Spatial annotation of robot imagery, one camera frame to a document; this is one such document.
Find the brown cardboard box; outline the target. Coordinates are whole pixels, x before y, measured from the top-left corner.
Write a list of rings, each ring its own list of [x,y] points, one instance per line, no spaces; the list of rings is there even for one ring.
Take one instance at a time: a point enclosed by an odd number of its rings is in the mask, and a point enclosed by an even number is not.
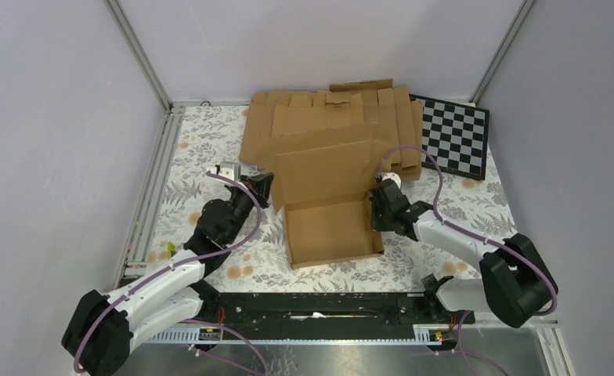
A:
[[[292,269],[375,258],[382,235],[371,226],[369,190],[394,147],[378,123],[276,136],[257,152],[272,172],[271,198],[282,214]]]

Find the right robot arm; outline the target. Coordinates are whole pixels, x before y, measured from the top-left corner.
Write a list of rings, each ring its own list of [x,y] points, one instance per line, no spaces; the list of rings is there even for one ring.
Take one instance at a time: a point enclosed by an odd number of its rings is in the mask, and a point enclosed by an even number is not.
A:
[[[373,230],[437,247],[479,272],[478,279],[437,282],[424,301],[431,321],[442,323],[455,311],[478,311],[518,328],[534,316],[551,313],[558,286],[527,236],[485,236],[441,215],[433,204],[411,203],[394,173],[376,175],[370,201]]]

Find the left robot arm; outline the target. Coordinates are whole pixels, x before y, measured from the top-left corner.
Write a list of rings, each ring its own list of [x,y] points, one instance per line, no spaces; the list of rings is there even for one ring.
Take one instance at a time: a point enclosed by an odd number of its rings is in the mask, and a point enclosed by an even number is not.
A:
[[[184,320],[207,322],[217,314],[216,298],[193,285],[253,237],[237,239],[250,213],[268,207],[274,174],[229,179],[215,170],[207,175],[224,182],[230,197],[203,207],[182,250],[124,287],[91,290],[80,298],[61,340],[76,374],[112,375],[147,339]]]

